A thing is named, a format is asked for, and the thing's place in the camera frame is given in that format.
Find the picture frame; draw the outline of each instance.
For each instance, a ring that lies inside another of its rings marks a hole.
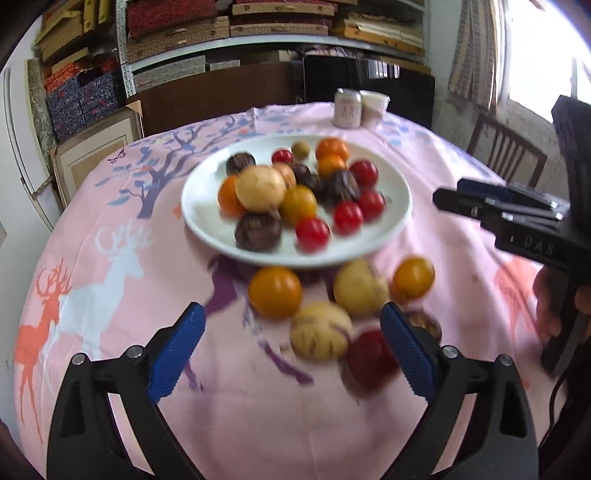
[[[130,103],[57,146],[57,186],[68,206],[86,176],[108,155],[144,137],[140,101]]]

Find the white plate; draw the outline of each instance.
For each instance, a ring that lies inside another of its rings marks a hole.
[[[251,252],[236,246],[234,230],[236,221],[223,217],[219,212],[217,191],[226,178],[226,160],[234,153],[249,152],[257,165],[270,165],[271,154],[277,148],[290,148],[296,140],[303,140],[311,148],[306,164],[316,170],[314,150],[324,137],[318,135],[267,135],[229,145],[203,160],[189,175],[181,195],[181,209],[189,228],[203,242],[230,256],[257,265],[283,265],[294,268],[320,268],[359,258],[379,249],[406,225],[411,212],[410,189],[404,177],[392,164],[366,148],[347,142],[349,162],[357,158],[371,160],[378,168],[376,189],[390,198],[379,221],[363,224],[361,230],[351,236],[341,237],[332,232],[326,249],[304,254],[296,248],[296,235],[285,228],[281,243],[270,252]],[[322,217],[332,230],[333,221],[323,208]]]

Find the round table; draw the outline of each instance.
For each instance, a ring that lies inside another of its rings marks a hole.
[[[359,401],[335,362],[312,364],[286,350],[288,322],[257,319],[246,299],[254,268],[220,256],[185,227],[184,179],[212,152],[257,135],[338,136],[371,149],[405,176],[407,227],[371,260],[385,278],[410,254],[429,257],[437,278],[419,306],[443,328],[442,344],[467,357],[508,353],[527,389],[538,438],[548,425],[552,380],[540,367],[531,285],[539,265],[494,248],[476,222],[440,213],[434,189],[461,177],[499,181],[480,162],[427,129],[387,114],[377,131],[332,125],[333,105],[251,109],[128,145],[92,171],[39,260],[15,353],[23,450],[45,472],[47,438],[70,358],[112,358],[172,325],[191,301],[207,329],[160,409],[184,449],[212,480],[378,479],[417,425],[426,402],[403,375]],[[309,278],[304,304],[327,299],[326,275]],[[357,330],[376,323],[357,322]],[[113,400],[136,466],[149,470],[120,402]],[[455,456],[464,408],[439,466]]]

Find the human hand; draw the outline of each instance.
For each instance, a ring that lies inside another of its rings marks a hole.
[[[560,334],[560,312],[554,312],[551,308],[551,290],[548,283],[550,269],[543,267],[534,280],[534,295],[538,299],[535,308],[538,331],[544,340],[557,337]],[[591,315],[591,285],[579,287],[574,297],[574,305],[583,313]],[[583,341],[591,336],[591,322],[583,335]]]

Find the wooden chair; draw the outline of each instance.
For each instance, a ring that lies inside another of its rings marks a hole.
[[[540,151],[525,138],[520,137],[510,128],[501,125],[484,113],[478,116],[470,144],[466,151],[474,156],[476,145],[485,125],[495,130],[495,138],[492,141],[491,153],[486,166],[501,176],[505,181],[510,182],[515,177],[515,172],[517,172],[525,153],[528,152],[533,155],[537,163],[527,186],[535,188],[544,170],[548,155]]]

